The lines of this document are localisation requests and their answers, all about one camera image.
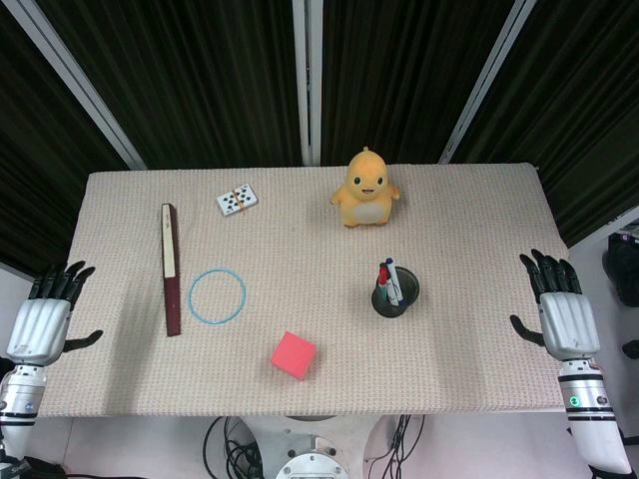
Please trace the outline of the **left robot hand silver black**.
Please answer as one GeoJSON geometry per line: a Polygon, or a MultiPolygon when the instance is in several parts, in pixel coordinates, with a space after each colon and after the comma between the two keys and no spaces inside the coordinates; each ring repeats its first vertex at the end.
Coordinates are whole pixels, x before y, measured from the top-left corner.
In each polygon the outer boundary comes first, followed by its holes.
{"type": "Polygon", "coordinates": [[[94,272],[80,260],[49,265],[36,276],[9,337],[6,353],[10,361],[49,366],[62,354],[90,347],[102,337],[101,329],[83,338],[67,337],[76,303],[94,272]]]}

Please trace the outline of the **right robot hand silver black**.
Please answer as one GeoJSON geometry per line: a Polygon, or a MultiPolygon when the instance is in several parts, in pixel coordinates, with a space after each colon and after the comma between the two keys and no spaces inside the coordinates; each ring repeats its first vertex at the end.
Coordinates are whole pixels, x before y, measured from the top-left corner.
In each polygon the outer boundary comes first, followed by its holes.
{"type": "Polygon", "coordinates": [[[519,258],[529,277],[541,330],[527,328],[512,314],[509,320],[515,332],[558,361],[593,358],[600,350],[600,340],[591,303],[574,267],[535,248],[519,258]]]}

